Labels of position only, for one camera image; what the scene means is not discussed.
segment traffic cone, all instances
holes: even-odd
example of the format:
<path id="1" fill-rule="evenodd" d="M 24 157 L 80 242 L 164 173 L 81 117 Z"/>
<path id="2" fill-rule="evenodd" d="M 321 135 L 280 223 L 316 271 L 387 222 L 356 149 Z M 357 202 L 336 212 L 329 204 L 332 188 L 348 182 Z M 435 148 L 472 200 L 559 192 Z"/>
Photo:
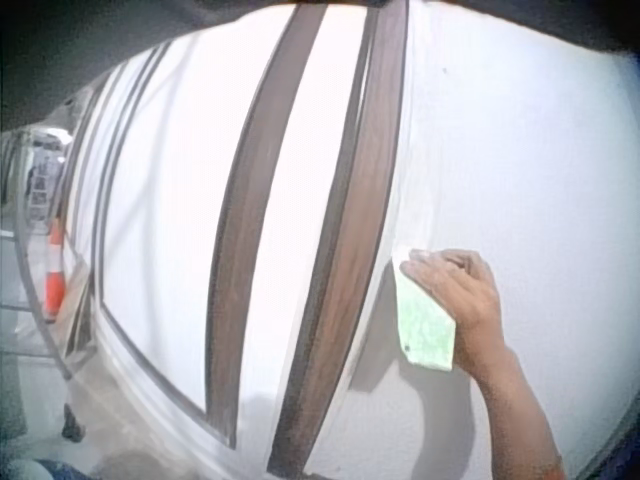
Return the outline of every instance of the traffic cone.
<path id="1" fill-rule="evenodd" d="M 47 256 L 47 280 L 45 284 L 44 311 L 48 322 L 55 322 L 64 299 L 65 285 L 62 272 L 62 230 L 57 218 L 53 219 L 49 234 Z"/>

